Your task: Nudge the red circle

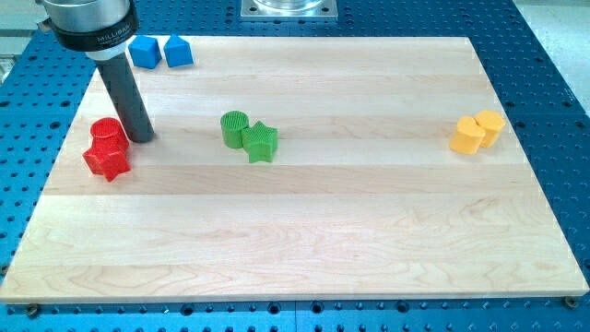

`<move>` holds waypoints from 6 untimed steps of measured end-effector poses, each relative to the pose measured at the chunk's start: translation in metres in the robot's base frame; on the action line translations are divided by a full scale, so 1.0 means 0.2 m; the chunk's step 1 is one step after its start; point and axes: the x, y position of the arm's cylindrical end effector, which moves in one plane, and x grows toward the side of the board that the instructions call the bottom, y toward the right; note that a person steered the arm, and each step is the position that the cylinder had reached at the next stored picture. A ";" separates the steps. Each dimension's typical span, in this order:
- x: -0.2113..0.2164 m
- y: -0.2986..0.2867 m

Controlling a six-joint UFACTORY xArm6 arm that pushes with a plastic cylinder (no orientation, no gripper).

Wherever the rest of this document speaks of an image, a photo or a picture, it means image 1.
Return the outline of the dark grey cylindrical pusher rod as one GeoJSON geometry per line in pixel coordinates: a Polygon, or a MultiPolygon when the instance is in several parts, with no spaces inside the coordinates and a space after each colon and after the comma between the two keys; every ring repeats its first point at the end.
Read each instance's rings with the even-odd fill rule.
{"type": "Polygon", "coordinates": [[[126,55],[120,53],[96,61],[96,65],[128,139],[136,143],[151,141],[155,132],[126,55]]]}

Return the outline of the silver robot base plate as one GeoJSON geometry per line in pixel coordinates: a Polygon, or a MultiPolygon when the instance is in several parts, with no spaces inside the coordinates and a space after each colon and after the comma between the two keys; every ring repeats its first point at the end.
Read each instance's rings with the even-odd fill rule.
{"type": "Polygon", "coordinates": [[[241,0],[240,14],[246,20],[322,20],[337,18],[338,9],[337,0],[241,0]]]}

